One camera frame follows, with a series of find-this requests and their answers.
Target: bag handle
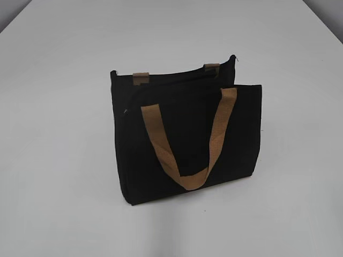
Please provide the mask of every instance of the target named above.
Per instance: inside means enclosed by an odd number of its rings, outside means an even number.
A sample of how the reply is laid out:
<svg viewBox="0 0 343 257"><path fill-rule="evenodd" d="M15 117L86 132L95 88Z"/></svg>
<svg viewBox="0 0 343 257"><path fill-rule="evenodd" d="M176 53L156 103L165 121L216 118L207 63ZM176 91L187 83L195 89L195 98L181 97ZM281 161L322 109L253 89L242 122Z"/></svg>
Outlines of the bag handle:
<svg viewBox="0 0 343 257"><path fill-rule="evenodd" d="M205 71L215 69L216 77L219 75L220 63L207 63L203 66ZM139 86L141 83L149 83L149 72L137 72L132 74L132 80L134 86Z"/></svg>
<svg viewBox="0 0 343 257"><path fill-rule="evenodd" d="M204 170L191 175L180 176L175 157L170 148L166 131L163 126L160 107L158 104L143 106L141 112L145 127L154 147L156 156L165 173L186 190L195 190L203 186L220 156L225 138L226 128L232 109L237 99L237 88L221 89L221 100L214 116L210 137L210 163Z"/></svg>

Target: black tote bag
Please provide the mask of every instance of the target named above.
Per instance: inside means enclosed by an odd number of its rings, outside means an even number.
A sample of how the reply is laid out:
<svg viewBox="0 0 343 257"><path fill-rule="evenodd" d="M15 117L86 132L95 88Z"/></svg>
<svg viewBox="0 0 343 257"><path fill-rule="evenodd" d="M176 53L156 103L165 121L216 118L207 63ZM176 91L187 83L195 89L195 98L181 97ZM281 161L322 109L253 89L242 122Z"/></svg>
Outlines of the black tote bag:
<svg viewBox="0 0 343 257"><path fill-rule="evenodd" d="M111 72L117 167L128 203L252 175L262 87L234 79L234 55L174 74Z"/></svg>

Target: black fabric bag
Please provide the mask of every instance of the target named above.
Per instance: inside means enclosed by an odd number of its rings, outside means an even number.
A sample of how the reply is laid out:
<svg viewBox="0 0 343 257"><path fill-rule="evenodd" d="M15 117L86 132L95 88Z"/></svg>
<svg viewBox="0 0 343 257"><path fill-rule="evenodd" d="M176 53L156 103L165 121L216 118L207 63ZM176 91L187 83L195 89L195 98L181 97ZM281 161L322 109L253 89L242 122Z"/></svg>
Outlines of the black fabric bag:
<svg viewBox="0 0 343 257"><path fill-rule="evenodd" d="M251 176L261 85L235 85L235 59L151 75L111 72L115 149L132 205Z"/></svg>

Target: tan handle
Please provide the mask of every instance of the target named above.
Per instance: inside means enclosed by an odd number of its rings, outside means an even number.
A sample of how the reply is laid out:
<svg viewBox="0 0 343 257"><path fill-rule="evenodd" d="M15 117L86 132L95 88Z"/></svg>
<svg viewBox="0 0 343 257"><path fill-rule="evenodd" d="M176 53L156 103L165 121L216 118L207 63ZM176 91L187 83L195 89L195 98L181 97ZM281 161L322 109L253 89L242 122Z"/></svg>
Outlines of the tan handle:
<svg viewBox="0 0 343 257"><path fill-rule="evenodd" d="M210 137L210 163L207 168L191 176L180 176L163 126L159 105L141 107L147 133L165 173L186 190L194 190L205 184L221 153L227 124L236 99L236 88L221 89L221 100L214 116Z"/></svg>

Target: white backdrop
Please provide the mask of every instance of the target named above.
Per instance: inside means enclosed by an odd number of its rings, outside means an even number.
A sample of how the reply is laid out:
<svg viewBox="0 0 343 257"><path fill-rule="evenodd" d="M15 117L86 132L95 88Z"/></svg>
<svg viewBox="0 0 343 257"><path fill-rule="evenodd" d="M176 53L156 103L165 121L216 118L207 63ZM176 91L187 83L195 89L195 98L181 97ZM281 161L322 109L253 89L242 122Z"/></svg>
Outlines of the white backdrop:
<svg viewBox="0 0 343 257"><path fill-rule="evenodd" d="M111 70L235 54L263 85L252 177L132 207ZM0 34L0 256L343 256L343 47L291 1L43 1Z"/></svg>

